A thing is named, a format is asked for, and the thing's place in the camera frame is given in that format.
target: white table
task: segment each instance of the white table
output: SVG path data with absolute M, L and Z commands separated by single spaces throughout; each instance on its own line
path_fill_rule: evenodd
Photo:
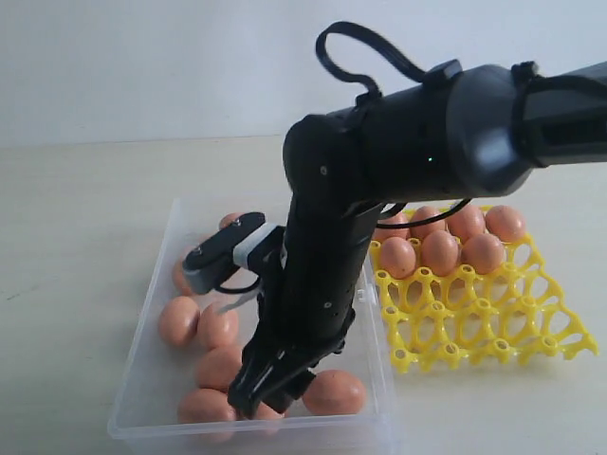
M 605 177 L 536 172 L 506 199 L 602 348 Z M 105 424 L 171 202 L 251 185 L 287 191 L 280 138 L 0 151 L 0 453 L 129 453 Z M 589 353 L 399 375 L 402 453 L 607 453 L 605 377 Z

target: egg tray cup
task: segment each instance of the egg tray cup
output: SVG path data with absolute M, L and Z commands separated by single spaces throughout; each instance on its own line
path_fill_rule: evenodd
M 410 217 L 413 212 L 406 210 Z M 410 242 L 419 263 L 421 242 Z M 478 365 L 489 357 L 502 364 L 516 357 L 525 365 L 537 354 L 561 352 L 570 360 L 587 349 L 598 355 L 594 337 L 565 306 L 559 283 L 545 272 L 531 235 L 504 247 L 506 260 L 486 275 L 462 264 L 438 277 L 421 266 L 412 276 L 397 280 L 378 266 L 380 242 L 371 243 L 391 363 L 399 373 L 408 372 L 412 363 L 427 373 L 439 361 L 456 370 L 465 358 Z M 555 330 L 555 318 L 568 322 Z

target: robotic arm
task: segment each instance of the robotic arm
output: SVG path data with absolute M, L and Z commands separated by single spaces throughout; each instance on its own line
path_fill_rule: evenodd
M 330 33 L 371 46 L 418 85 L 383 96 L 369 76 L 331 61 Z M 248 213 L 183 262 L 199 293 L 259 290 L 259 322 L 228 395 L 247 418 L 261 402 L 284 412 L 314 378 L 309 369 L 343 348 L 356 282 L 387 204 L 463 199 L 444 218 L 470 198 L 516 191 L 533 169 L 607 161 L 607 63 L 552 78 L 534 63 L 463 70 L 453 60 L 426 72 L 347 22 L 326 29 L 316 53 L 333 76 L 367 92 L 355 106 L 306 116 L 286 134 L 293 192 L 286 227 Z M 238 267 L 258 282 L 223 288 Z

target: plastic egg tray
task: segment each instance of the plastic egg tray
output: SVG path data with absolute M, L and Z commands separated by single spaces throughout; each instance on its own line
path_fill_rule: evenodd
M 421 243 L 410 241 L 419 259 Z M 505 261 L 490 274 L 463 264 L 438 277 L 421 266 L 396 280 L 378 267 L 380 243 L 371 243 L 391 363 L 399 373 L 413 363 L 425 373 L 440 361 L 455 370 L 463 359 L 478 365 L 488 357 L 500 363 L 516 357 L 524 365 L 537 354 L 561 352 L 565 359 L 584 349 L 598 354 L 595 339 L 565 306 L 561 286 L 545 272 L 531 235 L 504 246 Z

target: clear plastic container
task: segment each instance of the clear plastic container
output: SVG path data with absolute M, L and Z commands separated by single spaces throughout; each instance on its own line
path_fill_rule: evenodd
M 258 207 L 260 201 L 273 201 Z M 301 400 L 280 421 L 239 421 L 180 425 L 176 420 L 179 400 L 195 389 L 194 368 L 204 354 L 192 346 L 176 351 L 159 338 L 156 324 L 164 304 L 176 296 L 172 268 L 180 254 L 197 244 L 201 235 L 217 230 L 219 219 L 228 211 L 259 210 L 268 221 L 283 224 L 288 199 L 275 195 L 250 194 L 237 201 L 228 197 L 188 197 L 175 200 L 154 275 L 139 318 L 126 369 L 108 422 L 108 432 L 140 454 L 244 453 L 266 455 L 315 451 L 323 448 L 374 447 L 377 452 L 395 450 L 395 394 L 389 348 L 369 259 L 359 278 L 354 301 L 357 318 L 341 355 L 330 355 L 316 371 L 338 368 L 355 374 L 367 388 L 368 400 L 357 415 L 318 417 L 310 415 Z M 251 282 L 249 272 L 240 271 L 230 286 Z M 257 324 L 254 300 L 238 309 L 240 342 L 246 343 Z M 221 444 L 208 436 L 229 432 Z

